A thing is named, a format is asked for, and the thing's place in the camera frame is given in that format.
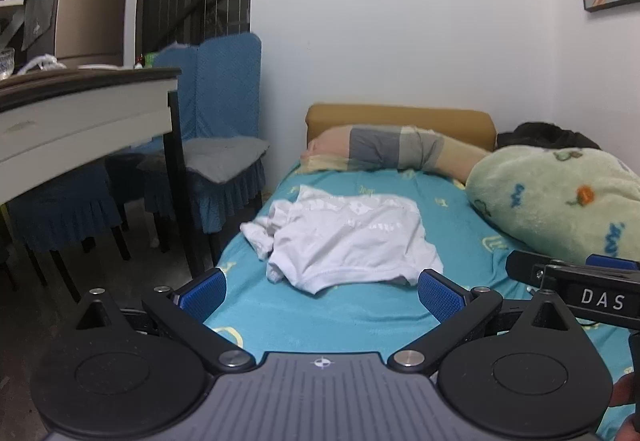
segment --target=green fleece pillow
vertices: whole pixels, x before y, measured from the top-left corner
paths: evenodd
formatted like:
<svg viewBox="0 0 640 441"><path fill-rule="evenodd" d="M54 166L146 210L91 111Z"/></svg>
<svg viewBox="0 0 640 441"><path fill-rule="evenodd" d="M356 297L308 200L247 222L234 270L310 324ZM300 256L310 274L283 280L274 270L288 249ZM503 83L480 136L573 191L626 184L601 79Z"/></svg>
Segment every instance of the green fleece pillow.
<svg viewBox="0 0 640 441"><path fill-rule="evenodd" d="M466 194L488 221L545 255L640 260L640 177L607 152L501 148L476 164Z"/></svg>

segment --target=finger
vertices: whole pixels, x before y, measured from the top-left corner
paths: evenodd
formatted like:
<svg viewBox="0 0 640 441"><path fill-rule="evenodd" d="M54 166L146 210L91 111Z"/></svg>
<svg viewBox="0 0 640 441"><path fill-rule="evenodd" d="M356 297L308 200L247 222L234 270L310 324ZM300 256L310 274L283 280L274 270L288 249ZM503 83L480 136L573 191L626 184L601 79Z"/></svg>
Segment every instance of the finger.
<svg viewBox="0 0 640 441"><path fill-rule="evenodd" d="M640 434L636 432L632 422L634 415L627 417L618 430L614 441L640 441Z"/></svg>
<svg viewBox="0 0 640 441"><path fill-rule="evenodd" d="M625 374L614 384L609 406L619 407L620 405L628 405L635 402L634 373Z"/></svg>

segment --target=bed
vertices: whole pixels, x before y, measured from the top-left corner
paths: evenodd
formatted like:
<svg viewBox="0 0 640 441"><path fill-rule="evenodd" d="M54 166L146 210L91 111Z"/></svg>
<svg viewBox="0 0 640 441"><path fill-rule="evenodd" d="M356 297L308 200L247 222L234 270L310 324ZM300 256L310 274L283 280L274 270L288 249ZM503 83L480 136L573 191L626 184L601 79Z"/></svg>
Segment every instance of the bed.
<svg viewBox="0 0 640 441"><path fill-rule="evenodd" d="M307 142L322 131L345 124L415 125L492 150L495 128L486 113L465 110L317 104L306 116ZM464 186L454 180L407 170L299 174L294 165L271 201L294 201L300 185L334 195L390 193L416 201L426 230L444 265L444 275L467 289L488 285L505 298L530 297L524 284L508 278L505 262L524 246L492 228L469 205ZM321 353L378 351L383 359L435 327L437 320L420 304L414 287L389 283L330 287L315 296L273 284L265 262L239 234L225 248L219 267L227 279L223 305L206 325L251 352ZM613 380L631 370L628 331L602 324L584 329L604 358ZM632 406L609 409L599 434L613 439Z"/></svg>

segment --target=dark tile floor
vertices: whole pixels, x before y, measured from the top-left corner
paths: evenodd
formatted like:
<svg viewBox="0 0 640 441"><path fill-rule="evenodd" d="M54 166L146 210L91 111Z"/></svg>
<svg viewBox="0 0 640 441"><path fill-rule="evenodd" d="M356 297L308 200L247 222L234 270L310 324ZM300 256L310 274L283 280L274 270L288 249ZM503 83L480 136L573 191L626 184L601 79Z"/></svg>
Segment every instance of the dark tile floor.
<svg viewBox="0 0 640 441"><path fill-rule="evenodd" d="M83 253L80 244L62 251L80 293L105 287L118 303L127 303L141 289L156 285L176 288L190 280L175 228L171 230L171 251L161 253L148 245L142 206L127 206L127 216L130 230L125 232L125 239L130 261L120 258L110 233L96 237L97 247L90 253ZM239 222L252 217L246 210L228 222L222 232L223 244L235 235ZM37 441L46 435L30 399L31 368L74 309L74 301L50 256L40 254L38 259L48 287L40 285L20 246L9 260L19 284L17 292L11 291L6 275L0 273L0 441Z"/></svg>

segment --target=crumpled white shirt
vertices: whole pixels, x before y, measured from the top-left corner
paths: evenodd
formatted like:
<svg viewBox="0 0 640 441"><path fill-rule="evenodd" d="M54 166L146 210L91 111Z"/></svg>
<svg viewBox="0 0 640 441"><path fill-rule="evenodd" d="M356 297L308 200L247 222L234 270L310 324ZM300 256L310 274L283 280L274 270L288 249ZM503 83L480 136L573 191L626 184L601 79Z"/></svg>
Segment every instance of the crumpled white shirt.
<svg viewBox="0 0 640 441"><path fill-rule="evenodd" d="M295 202L274 201L240 230L261 260L269 258L270 281L286 277L312 294L353 282L415 285L424 269L443 269L415 202L395 195L334 196L302 185Z"/></svg>

